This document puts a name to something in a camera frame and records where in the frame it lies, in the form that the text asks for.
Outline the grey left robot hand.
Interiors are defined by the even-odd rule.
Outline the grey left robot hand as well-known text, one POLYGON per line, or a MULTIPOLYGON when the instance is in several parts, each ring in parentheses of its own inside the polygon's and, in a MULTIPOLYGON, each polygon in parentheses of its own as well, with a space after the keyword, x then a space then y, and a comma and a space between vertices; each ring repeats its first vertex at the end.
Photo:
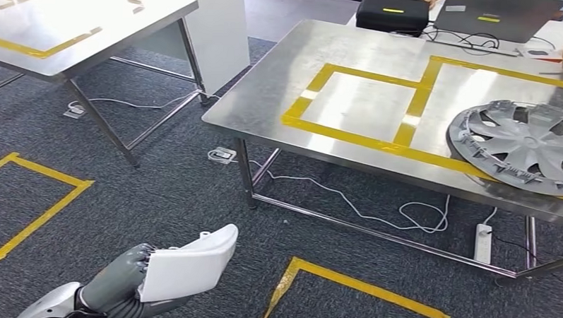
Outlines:
POLYGON ((137 290, 148 272, 148 261, 155 247, 138 244, 116 257, 79 293, 79 300, 90 310, 108 318, 151 318, 171 312, 192 299, 142 302, 137 290))

